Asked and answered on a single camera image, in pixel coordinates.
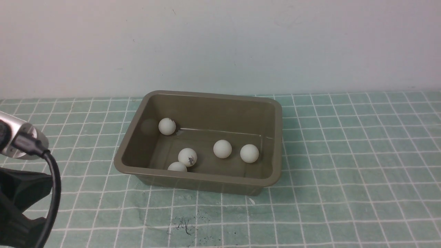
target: white ball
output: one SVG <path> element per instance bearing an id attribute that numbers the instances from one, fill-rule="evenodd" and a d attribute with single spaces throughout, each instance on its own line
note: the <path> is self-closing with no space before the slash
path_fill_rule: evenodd
<path id="1" fill-rule="evenodd" d="M 224 139 L 218 140 L 213 146 L 214 155 L 218 158 L 228 158 L 231 150 L 231 144 Z"/>
<path id="2" fill-rule="evenodd" d="M 198 160 L 196 152 L 191 148 L 184 148 L 178 154 L 178 161 L 187 167 L 193 166 Z"/>
<path id="3" fill-rule="evenodd" d="M 259 158 L 259 149 L 252 144 L 245 145 L 240 149 L 240 158 L 246 163 L 254 163 Z"/>
<path id="4" fill-rule="evenodd" d="M 176 130 L 176 123 L 170 118 L 162 119 L 158 124 L 159 131 L 163 135 L 170 135 Z"/>
<path id="5" fill-rule="evenodd" d="M 171 163 L 171 165 L 168 166 L 167 170 L 187 172 L 187 167 L 185 166 L 185 164 L 183 164 L 181 162 L 174 162 L 174 163 Z"/>

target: green grid mat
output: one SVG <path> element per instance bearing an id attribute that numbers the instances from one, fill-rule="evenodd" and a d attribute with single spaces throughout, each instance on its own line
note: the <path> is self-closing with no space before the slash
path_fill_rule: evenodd
<path id="1" fill-rule="evenodd" d="M 271 95 L 283 172 L 256 197 L 151 187 L 112 159 L 141 98 L 0 100 L 62 172 L 46 247 L 441 247 L 441 92 Z M 5 168 L 49 173 L 0 156 Z M 26 211 L 45 216 L 50 198 Z"/>

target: white wall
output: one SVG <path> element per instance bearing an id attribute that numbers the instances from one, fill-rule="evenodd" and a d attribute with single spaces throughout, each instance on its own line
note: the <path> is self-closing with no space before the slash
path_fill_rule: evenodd
<path id="1" fill-rule="evenodd" d="M 0 98 L 441 86 L 440 0 L 0 1 Z"/>

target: plastic tray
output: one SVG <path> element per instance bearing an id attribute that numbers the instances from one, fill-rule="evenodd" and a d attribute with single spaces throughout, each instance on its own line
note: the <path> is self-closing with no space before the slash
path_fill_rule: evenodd
<path id="1" fill-rule="evenodd" d="M 177 131 L 162 135 L 162 118 L 176 122 Z M 233 147 L 225 159 L 213 153 L 216 141 Z M 254 144 L 259 159 L 247 164 L 240 149 Z M 183 148 L 198 155 L 188 172 L 168 171 Z M 154 91 L 142 100 L 115 154 L 118 171 L 133 174 L 148 185 L 258 195 L 276 183 L 281 173 L 282 107 L 270 98 L 208 93 Z"/>

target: silver camera body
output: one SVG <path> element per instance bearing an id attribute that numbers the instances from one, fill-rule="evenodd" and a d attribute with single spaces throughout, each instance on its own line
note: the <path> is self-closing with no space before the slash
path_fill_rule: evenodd
<path id="1" fill-rule="evenodd" d="M 48 138 L 37 128 L 35 128 L 32 124 L 29 122 L 26 122 L 24 120 L 21 120 L 17 117 L 14 117 L 12 115 L 6 114 L 4 112 L 0 111 L 0 120 L 4 121 L 10 128 L 11 128 L 11 138 L 8 141 L 6 147 L 0 151 L 1 154 L 10 157 L 10 158 L 18 158 L 18 159 L 25 159 L 25 160 L 34 160 L 38 159 L 38 156 L 30 156 L 16 148 L 14 148 L 11 143 L 17 136 L 17 134 L 21 132 L 28 133 L 32 135 L 34 138 L 41 141 L 43 146 L 47 149 L 49 147 L 49 141 Z"/>

